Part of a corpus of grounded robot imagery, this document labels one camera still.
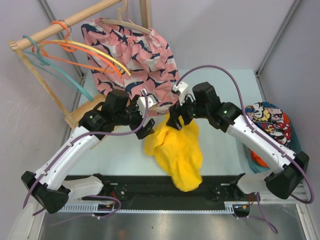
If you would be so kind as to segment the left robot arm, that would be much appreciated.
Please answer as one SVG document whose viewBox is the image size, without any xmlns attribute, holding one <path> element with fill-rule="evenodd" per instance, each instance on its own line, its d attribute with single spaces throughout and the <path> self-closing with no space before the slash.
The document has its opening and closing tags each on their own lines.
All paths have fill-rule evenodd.
<svg viewBox="0 0 320 240">
<path fill-rule="evenodd" d="M 133 99 L 125 91 L 112 90 L 104 101 L 83 115 L 73 134 L 47 163 L 37 171 L 26 171 L 21 176 L 28 190 L 23 206 L 33 197 L 44 210 L 54 214 L 71 200 L 107 199 L 111 193 L 110 183 L 101 174 L 77 180 L 66 180 L 67 175 L 105 136 L 136 134 L 141 140 L 153 133 L 155 122 L 147 120 L 147 116 L 155 105 L 155 99 L 145 89 Z"/>
</svg>

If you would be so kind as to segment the yellow shorts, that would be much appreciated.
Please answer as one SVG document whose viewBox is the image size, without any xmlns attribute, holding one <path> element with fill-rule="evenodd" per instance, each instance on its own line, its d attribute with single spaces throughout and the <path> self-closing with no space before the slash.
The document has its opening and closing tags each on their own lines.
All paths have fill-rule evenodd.
<svg viewBox="0 0 320 240">
<path fill-rule="evenodd" d="M 155 158 L 177 189 L 190 192 L 197 189 L 203 181 L 199 127 L 192 121 L 177 130 L 167 125 L 168 119 L 169 115 L 166 114 L 155 132 L 145 138 L 144 152 Z"/>
</svg>

